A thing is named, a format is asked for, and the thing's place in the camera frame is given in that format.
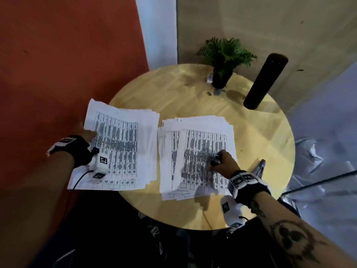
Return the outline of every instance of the forearm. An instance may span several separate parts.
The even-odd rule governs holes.
[[[6,267],[28,264],[47,239],[58,198],[73,165],[69,153],[54,153],[21,183],[1,193],[0,251]]]
[[[329,239],[266,192],[253,197],[252,210],[297,267],[356,267]]]

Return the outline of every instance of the person's left hand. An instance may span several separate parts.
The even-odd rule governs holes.
[[[87,141],[87,143],[90,143],[91,140],[97,136],[97,132],[91,130],[85,130],[83,128],[83,123],[78,122],[72,130],[72,135],[80,135],[84,138],[84,140]]]

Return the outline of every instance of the white wall strip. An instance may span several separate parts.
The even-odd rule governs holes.
[[[149,69],[177,64],[176,0],[136,0]]]

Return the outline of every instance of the black plant pot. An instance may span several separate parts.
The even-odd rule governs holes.
[[[222,89],[226,86],[228,80],[233,74],[233,70],[230,69],[221,69],[221,68],[214,68],[213,69],[213,80],[212,85],[216,89]]]

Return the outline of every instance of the black cylinder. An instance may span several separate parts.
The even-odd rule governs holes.
[[[246,108],[254,110],[259,106],[288,61],[286,56],[279,53],[269,54],[243,102]]]

